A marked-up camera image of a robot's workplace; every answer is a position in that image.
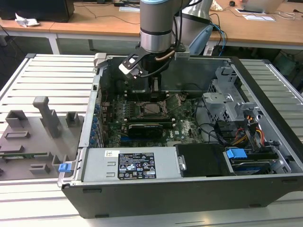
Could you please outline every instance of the paper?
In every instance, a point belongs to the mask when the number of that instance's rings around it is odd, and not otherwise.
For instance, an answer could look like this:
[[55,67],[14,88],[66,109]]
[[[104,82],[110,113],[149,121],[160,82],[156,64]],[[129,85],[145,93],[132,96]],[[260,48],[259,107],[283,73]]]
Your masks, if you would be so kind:
[[139,8],[134,8],[134,7],[127,7],[127,6],[122,6],[119,8],[119,11],[121,12],[140,12]]
[[210,7],[210,10],[223,11],[222,7],[216,2],[216,0],[213,0],[212,6]]
[[23,27],[27,27],[27,26],[36,26],[36,25],[40,25],[36,19],[26,19],[26,18],[23,18],[23,17],[20,17],[17,15],[17,13],[15,13],[16,15],[16,19],[15,21],[20,25],[20,26],[23,26]]
[[255,15],[243,15],[247,20],[262,20],[262,21],[275,21],[271,17],[255,16]]

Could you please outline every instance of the laptop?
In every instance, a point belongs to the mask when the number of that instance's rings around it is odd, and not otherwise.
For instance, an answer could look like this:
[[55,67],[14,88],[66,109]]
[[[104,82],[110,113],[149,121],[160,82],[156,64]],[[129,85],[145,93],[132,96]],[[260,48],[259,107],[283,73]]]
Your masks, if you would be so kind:
[[243,9],[252,12],[274,13],[284,0],[244,0]]

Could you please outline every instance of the power supply label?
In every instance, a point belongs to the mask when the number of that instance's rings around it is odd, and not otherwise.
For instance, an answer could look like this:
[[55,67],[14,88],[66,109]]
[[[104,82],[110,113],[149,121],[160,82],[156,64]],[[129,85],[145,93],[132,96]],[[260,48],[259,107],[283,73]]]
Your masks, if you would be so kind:
[[120,180],[156,178],[153,153],[119,154],[118,178]]

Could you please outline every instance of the wooden desk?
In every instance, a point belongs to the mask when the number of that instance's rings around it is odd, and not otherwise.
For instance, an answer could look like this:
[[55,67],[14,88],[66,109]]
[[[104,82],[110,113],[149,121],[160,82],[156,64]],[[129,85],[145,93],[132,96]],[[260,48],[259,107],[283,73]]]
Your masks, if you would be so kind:
[[114,5],[90,6],[85,3],[75,3],[74,6],[75,11],[69,22],[54,23],[50,32],[139,37],[140,13],[138,12],[120,12],[119,7]]
[[[228,0],[217,0],[223,9],[229,5]],[[220,17],[221,28],[228,35],[227,46],[264,47],[277,49],[303,49],[303,18],[300,13],[295,13],[296,20],[283,19],[276,14],[269,14],[276,22],[247,20],[241,17],[235,9],[229,7],[237,16],[229,10],[217,13]],[[303,11],[302,3],[283,3],[278,10],[292,13],[294,9]],[[213,23],[218,24],[216,15],[211,16]],[[220,40],[219,32],[213,32],[207,46],[212,48]]]
[[[229,0],[217,0],[223,7],[228,7]],[[233,7],[229,10],[216,12],[220,17],[221,28],[228,35],[227,46],[261,47],[277,49],[303,49],[303,19],[286,20],[273,15],[276,22],[253,21],[240,17]],[[303,11],[302,3],[283,3],[279,10],[293,12]],[[215,24],[215,15],[211,16]],[[136,12],[120,12],[118,7],[93,6],[86,3],[75,3],[75,12],[69,23],[41,22],[40,26],[24,28],[15,21],[0,21],[4,29],[14,36],[46,37],[54,54],[60,54],[58,38],[88,39],[90,49],[92,40],[139,41],[140,14]],[[218,32],[213,32],[206,49],[212,49],[220,39]]]
[[22,31],[22,32],[50,32],[51,26],[54,24],[52,21],[39,21],[39,26],[22,27],[14,20],[1,20],[0,25],[6,31]]

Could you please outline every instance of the green circuit board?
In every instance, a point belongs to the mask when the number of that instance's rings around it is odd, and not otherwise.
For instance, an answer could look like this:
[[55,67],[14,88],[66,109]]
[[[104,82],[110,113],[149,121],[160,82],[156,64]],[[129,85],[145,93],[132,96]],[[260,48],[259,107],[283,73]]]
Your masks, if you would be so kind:
[[[186,99],[181,102],[179,107],[175,107],[176,101],[173,102],[174,108],[163,116],[163,118],[174,119],[174,124],[172,127],[163,128],[163,134],[160,139],[133,140],[127,135],[127,126],[129,123],[126,123],[124,119],[125,117],[129,119],[139,117],[140,106],[137,105],[138,102],[128,102],[123,97],[117,96],[116,99],[111,100],[108,104],[107,115],[104,119],[104,124],[107,126],[105,146],[108,148],[172,147],[178,143],[202,143],[202,135],[198,132],[193,117],[196,100]],[[158,110],[156,105],[154,105],[153,109],[144,109],[144,111],[150,113],[155,113],[155,110]]]

